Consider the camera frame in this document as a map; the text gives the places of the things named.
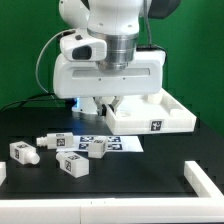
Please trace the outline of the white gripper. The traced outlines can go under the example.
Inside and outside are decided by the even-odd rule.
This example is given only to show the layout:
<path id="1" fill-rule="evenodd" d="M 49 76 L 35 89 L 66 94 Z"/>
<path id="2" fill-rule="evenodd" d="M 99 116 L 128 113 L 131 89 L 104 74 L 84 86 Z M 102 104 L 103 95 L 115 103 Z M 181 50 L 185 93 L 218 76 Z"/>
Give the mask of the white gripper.
<path id="1" fill-rule="evenodd" d="M 55 63 L 53 89 L 59 98 L 115 96 L 111 108 L 122 102 L 121 96 L 155 94 L 162 88 L 164 51 L 138 51 L 122 71 L 102 71 L 96 62 L 71 62 L 60 54 Z M 107 109 L 96 98 L 97 113 Z"/>

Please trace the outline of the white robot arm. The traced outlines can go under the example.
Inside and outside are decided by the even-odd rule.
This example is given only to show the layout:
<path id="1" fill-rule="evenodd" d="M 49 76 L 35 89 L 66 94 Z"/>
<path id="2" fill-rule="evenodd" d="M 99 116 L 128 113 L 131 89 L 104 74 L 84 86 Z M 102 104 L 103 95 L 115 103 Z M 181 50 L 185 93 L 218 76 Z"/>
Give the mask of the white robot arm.
<path id="1" fill-rule="evenodd" d="M 72 26 L 60 39 L 54 68 L 54 93 L 73 99 L 73 113 L 98 117 L 106 113 L 102 99 L 116 107 L 123 96 L 155 94 L 162 87 L 166 52 L 139 46 L 139 19 L 163 19 L 181 0 L 65 0 L 61 17 Z"/>

